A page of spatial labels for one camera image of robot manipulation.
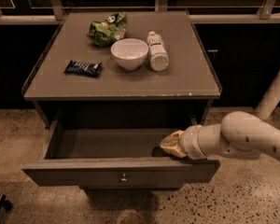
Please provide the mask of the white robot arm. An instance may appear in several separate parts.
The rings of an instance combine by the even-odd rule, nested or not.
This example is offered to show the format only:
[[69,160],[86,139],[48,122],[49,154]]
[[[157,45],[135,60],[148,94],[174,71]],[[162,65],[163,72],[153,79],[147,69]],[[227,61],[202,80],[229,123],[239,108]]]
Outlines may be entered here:
[[280,102],[280,70],[251,115],[227,114],[219,124],[194,125],[161,140],[160,147],[178,158],[202,160],[210,155],[256,159],[261,153],[280,161],[280,130],[266,122]]

